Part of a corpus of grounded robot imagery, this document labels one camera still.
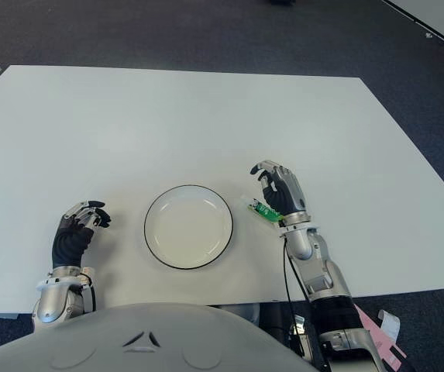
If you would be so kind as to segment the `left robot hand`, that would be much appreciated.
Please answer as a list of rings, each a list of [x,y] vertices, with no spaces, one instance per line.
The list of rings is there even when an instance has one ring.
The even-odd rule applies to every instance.
[[[111,217],[102,201],[81,201],[68,209],[60,219],[53,239],[53,269],[81,267],[82,256],[91,243],[95,230],[108,228]]]

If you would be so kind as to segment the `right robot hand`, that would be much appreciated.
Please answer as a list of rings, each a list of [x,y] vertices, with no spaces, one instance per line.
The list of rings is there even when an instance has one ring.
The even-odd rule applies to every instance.
[[[263,197],[267,204],[282,216],[307,212],[304,193],[294,173],[271,160],[257,163],[250,170],[259,174]]]

